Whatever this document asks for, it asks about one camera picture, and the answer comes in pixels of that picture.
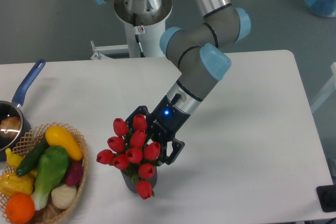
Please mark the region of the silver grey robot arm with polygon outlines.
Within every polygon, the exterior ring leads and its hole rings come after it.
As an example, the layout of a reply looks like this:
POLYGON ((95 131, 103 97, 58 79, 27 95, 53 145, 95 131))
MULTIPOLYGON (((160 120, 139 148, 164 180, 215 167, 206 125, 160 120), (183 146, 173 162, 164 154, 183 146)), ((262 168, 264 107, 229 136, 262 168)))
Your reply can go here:
POLYGON ((203 23, 192 31, 167 28, 172 0, 95 0, 112 3, 123 22, 127 44, 107 46, 110 54, 128 52, 131 58, 167 57, 181 72, 168 93, 149 112, 137 108, 149 125, 153 141, 161 146, 159 164, 171 164, 184 143, 176 133, 203 102, 231 66, 221 48, 246 37, 250 18, 242 8, 232 7, 230 0, 196 0, 203 23))

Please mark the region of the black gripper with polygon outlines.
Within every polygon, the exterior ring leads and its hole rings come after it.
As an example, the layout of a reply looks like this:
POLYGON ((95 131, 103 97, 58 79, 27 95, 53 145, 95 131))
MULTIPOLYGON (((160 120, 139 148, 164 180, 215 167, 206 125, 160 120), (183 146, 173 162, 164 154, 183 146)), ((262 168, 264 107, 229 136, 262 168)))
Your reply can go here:
POLYGON ((172 100, 164 97, 151 113, 145 105, 139 106, 125 120, 129 130, 128 135, 132 136, 135 131, 133 126, 135 116, 140 114, 145 117, 148 125, 146 132, 149 133, 152 141, 161 145, 159 161, 162 164, 174 163, 185 146, 183 141, 175 138, 176 133, 190 117, 176 106, 181 98, 180 94, 176 94, 172 100))

